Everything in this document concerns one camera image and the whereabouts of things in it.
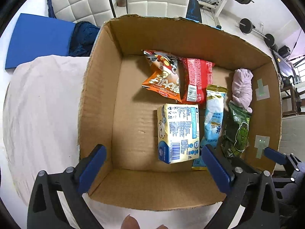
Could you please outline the operator hand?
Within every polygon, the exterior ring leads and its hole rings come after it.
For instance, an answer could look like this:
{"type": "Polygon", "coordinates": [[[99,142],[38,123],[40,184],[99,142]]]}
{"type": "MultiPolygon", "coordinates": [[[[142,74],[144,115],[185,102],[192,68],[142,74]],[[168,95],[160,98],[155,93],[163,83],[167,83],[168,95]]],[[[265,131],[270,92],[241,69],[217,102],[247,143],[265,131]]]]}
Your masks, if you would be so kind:
{"type": "MultiPolygon", "coordinates": [[[[140,229],[140,226],[134,217],[128,215],[125,217],[120,228],[121,229],[140,229]]],[[[157,229],[168,229],[168,227],[166,227],[165,225],[160,225],[157,227],[157,229]]]]}

